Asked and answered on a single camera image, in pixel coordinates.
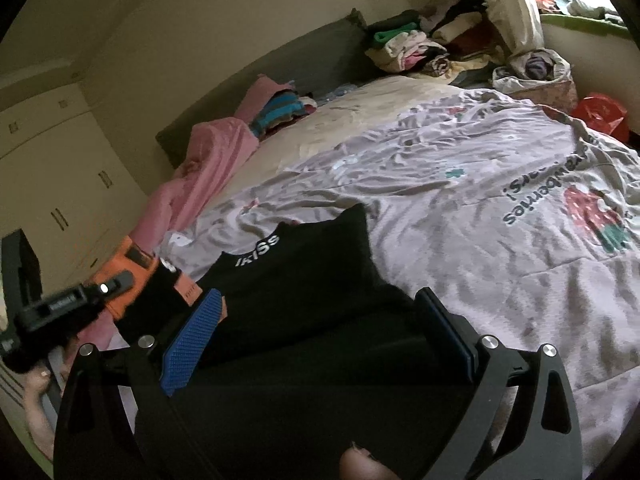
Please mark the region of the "person's right hand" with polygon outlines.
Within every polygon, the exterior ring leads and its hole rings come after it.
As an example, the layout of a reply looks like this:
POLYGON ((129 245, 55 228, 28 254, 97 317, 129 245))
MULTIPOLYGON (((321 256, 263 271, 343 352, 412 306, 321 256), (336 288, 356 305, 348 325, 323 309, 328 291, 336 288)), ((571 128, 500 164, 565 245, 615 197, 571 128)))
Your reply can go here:
POLYGON ((340 459, 340 478, 343 480, 399 480, 397 474, 375 460, 368 450, 354 444, 343 453, 340 459))

